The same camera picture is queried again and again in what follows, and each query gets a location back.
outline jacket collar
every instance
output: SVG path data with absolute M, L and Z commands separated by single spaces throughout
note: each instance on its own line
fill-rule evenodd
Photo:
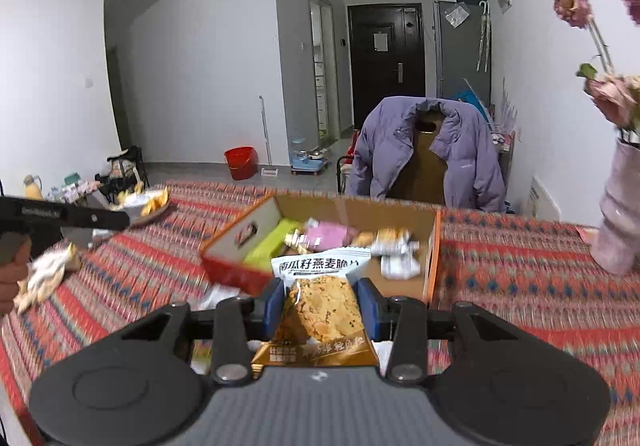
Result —
M 439 109 L 445 116 L 440 132 L 431 143 L 430 150 L 442 160 L 447 161 L 451 145 L 458 140 L 460 135 L 460 114 L 455 108 L 455 101 L 436 98 L 417 98 L 417 102 L 408 106 L 401 115 L 398 127 L 394 130 L 394 135 L 403 143 L 413 147 L 414 126 L 420 111 Z

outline red bucket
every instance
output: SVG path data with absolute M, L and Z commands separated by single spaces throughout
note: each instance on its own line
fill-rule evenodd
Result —
M 253 177 L 258 171 L 258 154 L 251 146 L 240 146 L 225 151 L 226 165 L 231 171 L 231 178 L 242 181 Z

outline jacket sleeve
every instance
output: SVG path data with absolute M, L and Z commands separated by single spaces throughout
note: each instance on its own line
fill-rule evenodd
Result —
M 483 211 L 504 212 L 504 197 L 506 194 L 502 170 L 498 163 L 498 152 L 491 138 L 491 131 L 480 122 L 478 133 L 478 153 L 476 155 L 476 206 Z
M 346 195 L 368 197 L 371 193 L 374 129 L 372 130 L 367 126 L 368 120 L 369 117 L 365 120 L 362 131 L 356 141 L 353 153 L 353 168 L 346 187 Z

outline door handle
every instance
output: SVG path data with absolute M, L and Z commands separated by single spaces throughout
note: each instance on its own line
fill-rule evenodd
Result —
M 402 63 L 398 63 L 398 70 L 394 69 L 394 70 L 392 70 L 392 72 L 397 72 L 398 73 L 398 82 L 402 82 L 402 80 L 404 79 L 404 69 L 402 67 Z

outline pink snack package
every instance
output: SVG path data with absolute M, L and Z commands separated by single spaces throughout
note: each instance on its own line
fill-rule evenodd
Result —
M 339 223 L 318 222 L 306 229 L 305 236 L 310 251 L 328 251 L 348 245 L 357 233 L 357 229 Z

